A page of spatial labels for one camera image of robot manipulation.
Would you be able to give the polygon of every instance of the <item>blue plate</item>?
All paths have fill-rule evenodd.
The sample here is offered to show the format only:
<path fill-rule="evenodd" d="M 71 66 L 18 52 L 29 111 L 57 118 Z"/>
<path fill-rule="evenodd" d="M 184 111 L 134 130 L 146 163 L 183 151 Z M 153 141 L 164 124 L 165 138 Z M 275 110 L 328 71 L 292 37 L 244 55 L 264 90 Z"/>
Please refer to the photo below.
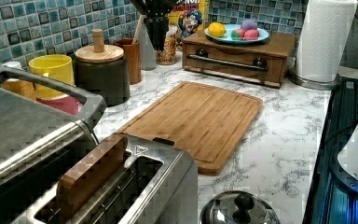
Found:
<path fill-rule="evenodd" d="M 205 29 L 205 34 L 214 40 L 224 42 L 224 43 L 229 43 L 229 44 L 253 44 L 253 43 L 265 40 L 269 37 L 269 32 L 267 32 L 263 29 L 257 28 L 257 31 L 259 33 L 259 37 L 257 40 L 233 40 L 231 38 L 231 32 L 235 29 L 240 29 L 241 26 L 238 24 L 228 24 L 228 25 L 225 25 L 225 28 L 226 28 L 226 33 L 222 37 L 215 37 L 215 36 L 210 35 L 208 32 L 208 28 Z"/>

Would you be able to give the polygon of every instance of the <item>wooden knob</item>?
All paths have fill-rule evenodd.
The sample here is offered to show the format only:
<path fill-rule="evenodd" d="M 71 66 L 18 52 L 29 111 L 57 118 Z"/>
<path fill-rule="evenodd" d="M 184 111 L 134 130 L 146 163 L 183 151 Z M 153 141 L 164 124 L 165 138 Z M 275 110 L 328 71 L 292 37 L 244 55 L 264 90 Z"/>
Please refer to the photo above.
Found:
<path fill-rule="evenodd" d="M 94 51 L 96 53 L 104 52 L 103 30 L 102 29 L 92 30 L 92 38 L 94 39 Z"/>

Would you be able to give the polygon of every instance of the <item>wooden cutting board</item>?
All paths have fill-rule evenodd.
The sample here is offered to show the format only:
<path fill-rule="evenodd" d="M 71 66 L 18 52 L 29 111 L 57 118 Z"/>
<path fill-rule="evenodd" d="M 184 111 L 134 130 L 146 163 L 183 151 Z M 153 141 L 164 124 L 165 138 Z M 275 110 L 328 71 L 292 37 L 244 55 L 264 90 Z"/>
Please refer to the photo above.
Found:
<path fill-rule="evenodd" d="M 169 140 L 191 154 L 199 174 L 219 175 L 262 104 L 251 95 L 183 82 L 117 132 Z"/>

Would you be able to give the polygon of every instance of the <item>kitchen counter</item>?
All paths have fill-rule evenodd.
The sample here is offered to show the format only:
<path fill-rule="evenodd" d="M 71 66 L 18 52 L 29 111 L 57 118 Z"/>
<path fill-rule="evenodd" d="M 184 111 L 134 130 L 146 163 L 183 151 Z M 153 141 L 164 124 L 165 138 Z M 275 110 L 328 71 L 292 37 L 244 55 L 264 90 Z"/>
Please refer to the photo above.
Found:
<path fill-rule="evenodd" d="M 263 108 L 219 176 L 199 175 L 199 213 L 216 194 L 244 190 L 275 210 L 282 224 L 301 223 L 324 126 L 330 91 L 299 87 L 287 78 L 280 89 L 182 69 L 174 65 L 142 71 L 131 98 L 109 107 L 94 131 L 103 140 L 182 81 L 243 92 L 261 98 Z"/>

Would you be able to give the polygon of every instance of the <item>dark canister with wooden lid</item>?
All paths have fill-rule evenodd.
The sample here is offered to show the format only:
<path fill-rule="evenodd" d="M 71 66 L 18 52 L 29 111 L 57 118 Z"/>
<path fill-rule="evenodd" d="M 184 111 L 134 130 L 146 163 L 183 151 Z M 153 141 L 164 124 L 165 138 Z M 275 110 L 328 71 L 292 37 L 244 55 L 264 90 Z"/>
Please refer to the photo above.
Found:
<path fill-rule="evenodd" d="M 130 98 L 130 81 L 124 50 L 105 45 L 103 31 L 92 31 L 94 46 L 75 52 L 75 84 L 81 89 L 100 94 L 107 105 L 120 105 Z"/>

